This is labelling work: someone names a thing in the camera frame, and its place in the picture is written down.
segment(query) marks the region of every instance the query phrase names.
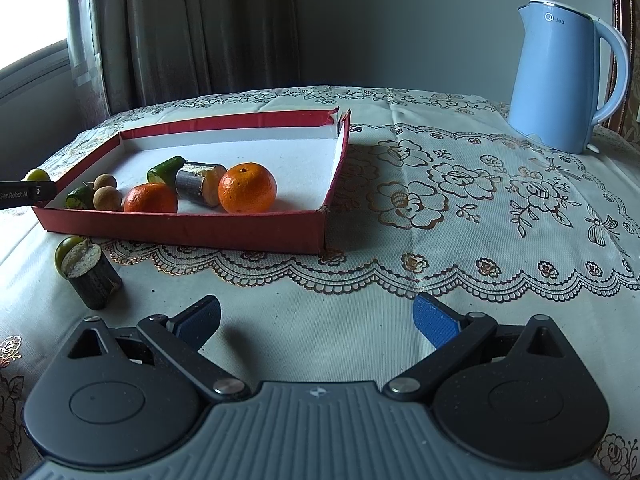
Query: tablecloth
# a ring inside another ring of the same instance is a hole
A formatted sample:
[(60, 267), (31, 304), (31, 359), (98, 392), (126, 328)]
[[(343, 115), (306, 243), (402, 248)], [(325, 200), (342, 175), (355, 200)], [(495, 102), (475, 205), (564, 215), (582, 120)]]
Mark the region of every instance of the tablecloth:
[[(614, 478), (640, 478), (640, 154), (613, 132), (596, 128), (599, 154), (572, 155), (520, 136), (505, 105), (476, 96), (288, 88), (124, 112), (42, 167), (56, 178), (134, 125), (328, 105), (352, 116), (322, 254), (101, 240), (125, 283), (105, 321), (133, 325), (215, 294), (223, 322), (201, 352), (252, 387), (382, 386), (433, 351), (412, 322), (420, 291), (501, 323), (549, 314), (610, 405), (594, 460)], [(1, 213), (0, 226), (0, 475), (15, 477), (36, 457), (22, 402), (88, 311), (52, 265), (62, 235), (29, 208)]]

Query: kettle spout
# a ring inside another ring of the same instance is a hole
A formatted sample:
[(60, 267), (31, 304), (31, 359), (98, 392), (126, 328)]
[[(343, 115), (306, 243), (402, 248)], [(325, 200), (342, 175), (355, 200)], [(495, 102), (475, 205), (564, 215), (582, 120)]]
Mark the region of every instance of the kettle spout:
[(522, 24), (524, 25), (524, 30), (527, 30), (527, 25), (529, 24), (529, 15), (531, 12), (531, 7), (529, 7), (528, 5), (519, 7), (518, 12), (520, 13), (520, 17), (522, 18)]

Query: window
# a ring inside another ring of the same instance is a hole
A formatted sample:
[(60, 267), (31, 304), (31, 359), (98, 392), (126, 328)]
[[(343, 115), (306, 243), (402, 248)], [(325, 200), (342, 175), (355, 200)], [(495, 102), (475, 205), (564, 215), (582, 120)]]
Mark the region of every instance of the window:
[(66, 38), (66, 0), (0, 0), (0, 70)]

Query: red box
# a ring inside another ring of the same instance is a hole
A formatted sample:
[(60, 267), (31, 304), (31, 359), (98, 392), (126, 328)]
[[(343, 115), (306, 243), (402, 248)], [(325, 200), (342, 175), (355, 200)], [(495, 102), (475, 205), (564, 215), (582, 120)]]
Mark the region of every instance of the red box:
[[(338, 108), (256, 112), (125, 130), (65, 173), (56, 182), (55, 199), (33, 209), (47, 231), (58, 233), (318, 254), (324, 248), (326, 215), (349, 137), (350, 111), (340, 118), (337, 114)], [(174, 155), (227, 168), (240, 162), (263, 164), (278, 185), (275, 210), (228, 214), (183, 200), (172, 214), (64, 209), (66, 195), (82, 182), (112, 173), (124, 196), (131, 187), (146, 182), (149, 168)]]

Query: kettle lid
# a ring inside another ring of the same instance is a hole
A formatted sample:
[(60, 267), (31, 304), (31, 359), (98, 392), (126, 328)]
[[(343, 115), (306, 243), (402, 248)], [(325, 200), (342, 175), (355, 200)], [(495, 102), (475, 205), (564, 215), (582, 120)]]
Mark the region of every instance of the kettle lid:
[(581, 10), (576, 9), (575, 7), (569, 6), (567, 4), (561, 4), (560, 2), (555, 2), (553, 0), (530, 0), (530, 4), (544, 4), (551, 7), (559, 7), (560, 9), (568, 10), (569, 12), (575, 12), (576, 14), (580, 14), (587, 18), (587, 20), (592, 20), (593, 16), (587, 14), (586, 12), (582, 12)]

